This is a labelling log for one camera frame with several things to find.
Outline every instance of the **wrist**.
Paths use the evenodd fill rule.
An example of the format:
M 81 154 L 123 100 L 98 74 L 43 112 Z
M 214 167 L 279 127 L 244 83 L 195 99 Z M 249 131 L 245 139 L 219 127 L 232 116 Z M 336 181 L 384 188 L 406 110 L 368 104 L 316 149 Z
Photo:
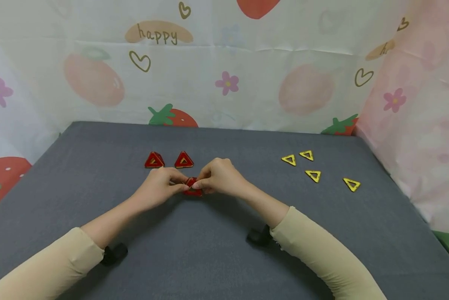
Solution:
M 146 201 L 146 199 L 132 195 L 126 201 L 121 203 L 121 205 L 123 206 L 124 213 L 130 216 L 135 216 L 151 209 L 149 205 L 147 205 L 148 202 L 149 201 Z
M 249 204 L 250 202 L 255 201 L 255 199 L 259 199 L 259 197 L 256 196 L 256 194 L 259 192 L 261 192 L 261 190 L 258 189 L 258 187 L 256 187 L 249 181 L 246 181 L 246 183 L 243 184 L 243 186 L 241 186 L 238 192 L 239 193 L 238 197 L 243 199 L 247 204 Z

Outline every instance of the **yellow triangle frame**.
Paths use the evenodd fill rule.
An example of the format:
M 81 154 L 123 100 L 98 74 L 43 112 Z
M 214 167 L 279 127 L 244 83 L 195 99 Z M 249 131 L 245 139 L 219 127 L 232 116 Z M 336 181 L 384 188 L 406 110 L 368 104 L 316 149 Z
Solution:
M 361 183 L 359 181 L 355 181 L 349 178 L 343 178 L 344 183 L 349 187 L 349 189 L 351 190 L 351 192 L 356 192 L 356 190 L 358 189 L 358 187 L 361 185 Z
M 281 157 L 281 160 L 296 167 L 296 158 L 294 157 L 294 154 L 288 155 L 287 157 Z
M 306 170 L 305 172 L 314 182 L 319 183 L 321 171 Z
M 313 151 L 311 151 L 311 150 L 300 152 L 299 155 L 301 155 L 304 158 L 309 159 L 310 161 L 314 161 Z

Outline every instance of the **gray table surface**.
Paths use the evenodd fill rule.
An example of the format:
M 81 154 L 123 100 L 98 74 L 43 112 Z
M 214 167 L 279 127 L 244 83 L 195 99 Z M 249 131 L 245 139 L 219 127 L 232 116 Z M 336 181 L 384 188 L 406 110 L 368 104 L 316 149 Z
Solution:
M 312 150 L 315 161 L 298 155 Z M 142 183 L 150 151 L 173 166 L 230 158 L 266 193 L 294 205 L 366 265 L 389 300 L 449 300 L 449 256 L 410 201 L 356 137 L 73 123 L 0 203 L 0 278 L 70 228 L 114 207 Z M 281 161 L 295 154 L 297 167 Z M 322 171 L 314 183 L 304 170 Z M 361 182 L 351 192 L 343 177 Z M 263 222 L 223 195 L 174 196 L 117 241 L 118 266 L 93 269 L 60 299 L 332 299 L 326 285 L 273 244 L 249 246 Z

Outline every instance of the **fabric backdrop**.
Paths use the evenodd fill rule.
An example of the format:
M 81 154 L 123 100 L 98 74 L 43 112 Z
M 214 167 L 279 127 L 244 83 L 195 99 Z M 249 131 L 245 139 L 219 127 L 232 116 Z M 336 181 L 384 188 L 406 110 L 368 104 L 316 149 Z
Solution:
M 0 0 L 0 199 L 74 120 L 350 135 L 358 119 L 448 233 L 449 0 Z

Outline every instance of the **right hand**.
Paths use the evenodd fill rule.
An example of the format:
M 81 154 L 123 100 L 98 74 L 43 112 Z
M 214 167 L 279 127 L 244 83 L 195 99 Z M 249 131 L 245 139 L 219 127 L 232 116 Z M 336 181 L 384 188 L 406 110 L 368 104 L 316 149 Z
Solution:
M 249 182 L 244 179 L 228 158 L 215 158 L 199 173 L 193 189 L 202 189 L 205 193 L 220 192 L 239 197 Z

